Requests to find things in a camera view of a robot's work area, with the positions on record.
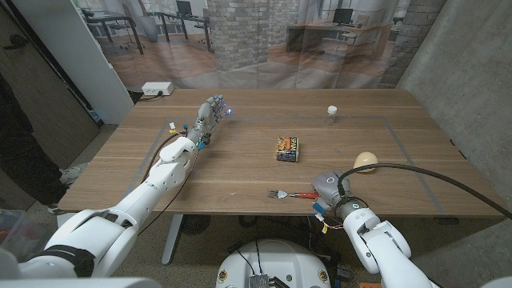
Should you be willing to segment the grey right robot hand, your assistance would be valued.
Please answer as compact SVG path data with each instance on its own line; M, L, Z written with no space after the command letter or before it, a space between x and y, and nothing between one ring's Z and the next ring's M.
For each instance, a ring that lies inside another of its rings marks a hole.
M342 180L343 191L338 191L338 180L343 172L334 170L317 175L312 181L313 191L319 196L316 203L326 211L332 210L341 200L352 195L348 178Z

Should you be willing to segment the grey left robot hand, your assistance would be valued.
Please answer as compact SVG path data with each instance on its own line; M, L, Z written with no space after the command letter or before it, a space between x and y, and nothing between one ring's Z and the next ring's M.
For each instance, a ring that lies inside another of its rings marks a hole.
M196 122L187 132L186 137L199 149L209 145L211 135L218 128L220 121L231 113L232 109L226 107L224 97L221 94L209 97L200 105Z

